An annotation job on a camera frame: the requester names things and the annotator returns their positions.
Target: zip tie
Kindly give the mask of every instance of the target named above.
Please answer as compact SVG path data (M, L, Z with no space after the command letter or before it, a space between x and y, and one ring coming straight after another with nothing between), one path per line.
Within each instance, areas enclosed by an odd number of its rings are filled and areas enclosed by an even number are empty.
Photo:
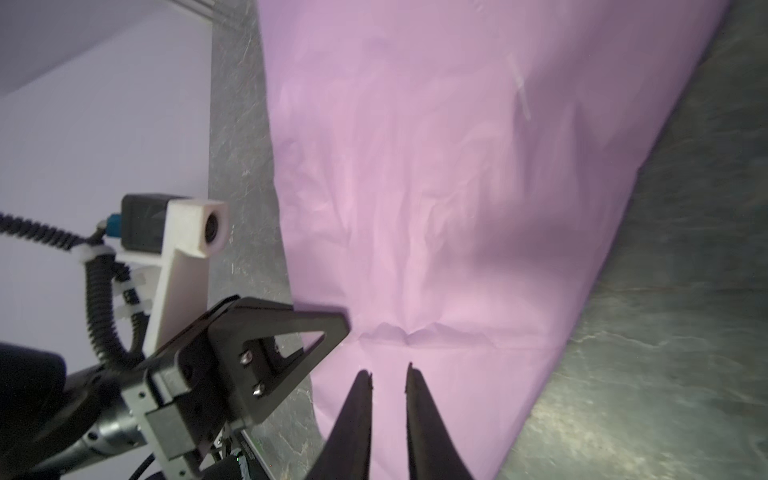
M114 308L114 318L131 318L136 313L152 311L152 300L143 300L138 305L124 304Z
M75 245L69 250L80 263L88 263L96 257L102 257L104 255L115 255L114 248L109 245L88 245L87 243L81 243Z
M118 294L122 295L128 290L136 290L136 284L133 280L125 280L124 282L114 282L114 289L118 291Z

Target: gray countertop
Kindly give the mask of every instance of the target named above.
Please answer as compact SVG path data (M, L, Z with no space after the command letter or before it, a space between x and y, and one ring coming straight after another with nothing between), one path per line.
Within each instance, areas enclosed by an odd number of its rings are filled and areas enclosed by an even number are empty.
M290 301L251 0L214 26L210 294ZM561 365L498 478L768 478L768 2L737 0L640 172ZM275 478L323 445L308 380L252 431Z

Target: coiled cable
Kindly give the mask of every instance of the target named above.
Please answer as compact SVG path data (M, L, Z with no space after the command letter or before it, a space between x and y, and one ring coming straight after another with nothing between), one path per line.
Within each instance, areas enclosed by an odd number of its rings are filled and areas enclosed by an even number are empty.
M0 212L0 233L42 243L65 252L85 242L85 238L76 233L51 227L45 223L4 215L2 212Z
M87 243L104 243L104 230L99 228L89 238L68 232L47 224L13 217L0 212L0 233L30 240L60 250L69 251L72 247ZM133 369L144 360L141 346L147 332L149 319L146 313L134 313L131 316L133 339L131 349L126 350L120 341L114 324L112 305L112 279L127 282L131 279L130 270L123 263L115 262L114 253L103 253L85 263L85 309L87 313L88 338L99 362L110 370L122 371ZM123 293L129 305L140 303L136 290Z

